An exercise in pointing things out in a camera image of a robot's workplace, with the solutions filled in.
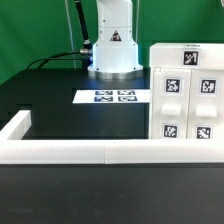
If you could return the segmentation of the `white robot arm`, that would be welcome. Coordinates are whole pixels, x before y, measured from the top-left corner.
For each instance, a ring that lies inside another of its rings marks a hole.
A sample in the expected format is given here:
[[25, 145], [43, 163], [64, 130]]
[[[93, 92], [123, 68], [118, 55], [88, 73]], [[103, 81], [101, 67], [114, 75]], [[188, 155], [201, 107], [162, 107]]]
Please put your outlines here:
[[93, 45], [90, 77], [122, 80], [136, 77], [143, 69], [138, 44], [132, 35], [131, 0], [96, 0], [98, 39]]

